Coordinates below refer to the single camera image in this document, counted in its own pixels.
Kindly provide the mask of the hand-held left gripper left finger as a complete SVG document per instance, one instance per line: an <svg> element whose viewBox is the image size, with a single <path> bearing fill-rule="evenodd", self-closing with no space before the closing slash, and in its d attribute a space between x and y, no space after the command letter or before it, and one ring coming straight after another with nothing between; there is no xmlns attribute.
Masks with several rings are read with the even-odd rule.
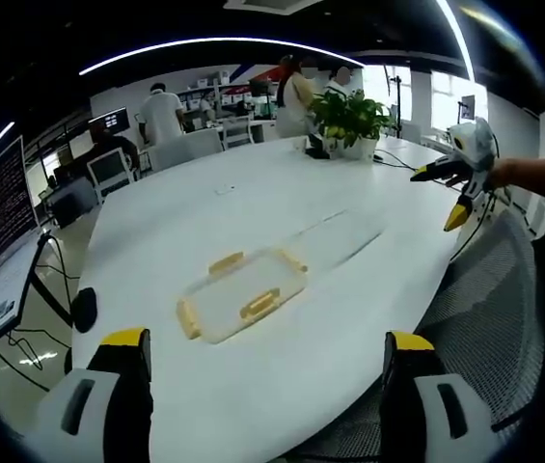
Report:
<svg viewBox="0 0 545 463"><path fill-rule="evenodd" d="M149 462L150 330L107 336L40 402L26 446L42 462Z"/></svg>

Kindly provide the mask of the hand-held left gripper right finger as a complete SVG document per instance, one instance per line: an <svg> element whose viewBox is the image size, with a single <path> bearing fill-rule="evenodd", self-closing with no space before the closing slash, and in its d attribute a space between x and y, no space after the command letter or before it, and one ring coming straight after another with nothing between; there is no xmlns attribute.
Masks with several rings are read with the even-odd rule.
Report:
<svg viewBox="0 0 545 463"><path fill-rule="evenodd" d="M430 341L400 331L385 338L380 429L383 462L488 462L500 447L487 403Z"/></svg>

